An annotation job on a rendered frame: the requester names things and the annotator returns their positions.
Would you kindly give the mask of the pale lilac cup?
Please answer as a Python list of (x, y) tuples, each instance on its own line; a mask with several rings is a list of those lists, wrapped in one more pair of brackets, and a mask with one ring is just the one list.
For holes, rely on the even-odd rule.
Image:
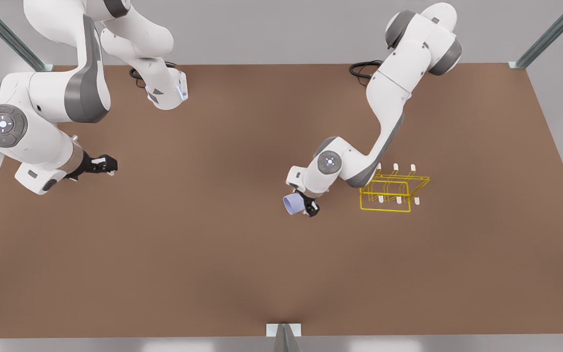
[(286, 211), (291, 215), (303, 212), (305, 209), (304, 199), (298, 192), (284, 196), (283, 203)]

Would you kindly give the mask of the silver frame post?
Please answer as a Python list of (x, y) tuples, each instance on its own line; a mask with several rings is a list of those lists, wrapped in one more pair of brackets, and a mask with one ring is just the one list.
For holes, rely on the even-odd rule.
[(273, 352), (301, 352), (296, 339), (301, 335), (300, 323), (266, 324), (266, 336), (275, 337)]
[(527, 69), (562, 33), (563, 13), (518, 60), (508, 62), (508, 67), (518, 70)]
[(34, 71), (50, 72), (54, 65), (45, 64), (14, 32), (0, 19), (0, 38)]

